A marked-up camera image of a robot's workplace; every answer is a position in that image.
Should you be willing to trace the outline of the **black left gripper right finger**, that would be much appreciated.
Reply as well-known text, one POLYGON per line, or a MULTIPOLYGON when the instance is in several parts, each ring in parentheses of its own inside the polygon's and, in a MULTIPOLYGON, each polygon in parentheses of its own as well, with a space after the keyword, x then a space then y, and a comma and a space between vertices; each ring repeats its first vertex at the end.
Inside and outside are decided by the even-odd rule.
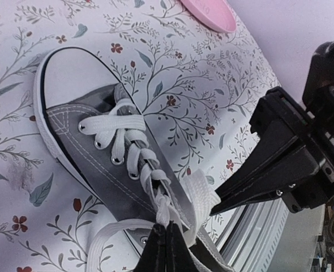
POLYGON ((198 272, 181 230, 174 222, 166 229, 166 271, 198 272))

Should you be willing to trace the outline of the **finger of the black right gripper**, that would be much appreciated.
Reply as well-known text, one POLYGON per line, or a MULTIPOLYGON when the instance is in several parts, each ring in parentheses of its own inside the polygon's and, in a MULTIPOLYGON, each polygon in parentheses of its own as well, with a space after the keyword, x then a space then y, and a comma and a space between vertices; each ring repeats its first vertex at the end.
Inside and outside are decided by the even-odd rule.
POLYGON ((298 184, 307 175, 306 146, 286 123, 274 120, 243 165, 217 190, 220 198, 252 197, 298 184))
POLYGON ((221 202, 212 209, 211 215, 238 206, 279 199, 315 176, 319 168, 319 163, 306 150, 265 161, 250 173, 243 165, 216 189, 221 202))

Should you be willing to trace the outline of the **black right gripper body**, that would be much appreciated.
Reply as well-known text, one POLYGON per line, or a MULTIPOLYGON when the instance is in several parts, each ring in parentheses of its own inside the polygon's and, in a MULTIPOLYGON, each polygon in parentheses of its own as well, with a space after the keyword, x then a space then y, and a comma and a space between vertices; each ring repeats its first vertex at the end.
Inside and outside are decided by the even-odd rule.
POLYGON ((260 141, 250 156, 250 202, 282 198, 297 213, 334 197, 334 146, 281 87, 259 100, 251 122, 260 141))

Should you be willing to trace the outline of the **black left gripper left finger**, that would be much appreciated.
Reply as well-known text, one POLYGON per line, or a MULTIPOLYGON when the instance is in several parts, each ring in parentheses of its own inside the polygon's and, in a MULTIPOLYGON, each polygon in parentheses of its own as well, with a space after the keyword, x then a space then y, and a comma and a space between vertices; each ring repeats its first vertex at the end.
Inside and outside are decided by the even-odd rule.
POLYGON ((166 228, 155 224, 133 272, 163 272, 166 269, 166 228))

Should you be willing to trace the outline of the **grey canvas sneaker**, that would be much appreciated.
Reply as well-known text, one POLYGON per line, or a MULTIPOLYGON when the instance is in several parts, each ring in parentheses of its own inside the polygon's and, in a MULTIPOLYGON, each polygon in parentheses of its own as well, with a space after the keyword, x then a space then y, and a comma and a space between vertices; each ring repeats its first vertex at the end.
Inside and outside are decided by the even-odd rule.
POLYGON ((49 152, 115 217, 93 238, 100 271, 121 231, 140 246, 136 271, 231 271, 203 223, 220 197, 199 169, 179 180, 124 85, 91 52, 48 53, 35 76, 36 124, 49 152))

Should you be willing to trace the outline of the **white shoelace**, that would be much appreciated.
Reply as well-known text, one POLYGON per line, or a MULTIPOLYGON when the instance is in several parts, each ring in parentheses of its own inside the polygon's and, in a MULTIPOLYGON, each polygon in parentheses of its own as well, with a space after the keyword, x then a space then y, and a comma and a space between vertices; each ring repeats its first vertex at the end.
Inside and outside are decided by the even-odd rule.
POLYGON ((167 229, 169 223, 174 222, 181 230, 198 271, 209 271, 209 268, 191 251, 191 247, 197 242, 203 222, 212 208, 221 202, 220 197, 209 186, 203 171, 197 170, 185 178, 187 203, 191 207, 192 216, 192 221, 189 222, 182 207, 173 199, 169 190, 171 180, 161 169, 156 153, 150 148, 143 116, 139 114, 119 116, 112 111, 83 119, 79 122, 78 129, 83 134, 94 135, 97 148, 112 144, 114 155, 127 156, 126 167, 129 177, 140 181, 142 189, 150 196, 156 209, 154 222, 144 219, 124 219, 100 229, 89 247, 86 270, 98 270, 104 245, 117 232, 135 229, 151 232, 155 224, 167 229))

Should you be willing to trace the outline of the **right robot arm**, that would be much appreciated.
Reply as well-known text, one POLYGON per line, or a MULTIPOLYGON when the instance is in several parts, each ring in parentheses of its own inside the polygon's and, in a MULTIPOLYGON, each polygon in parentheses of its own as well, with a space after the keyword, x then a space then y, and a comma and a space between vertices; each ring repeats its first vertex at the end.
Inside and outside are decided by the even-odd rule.
POLYGON ((270 89, 250 126, 259 142, 217 188, 221 202, 212 215, 279 198, 297 213, 334 197, 334 41, 314 52, 302 103, 281 87, 270 89))

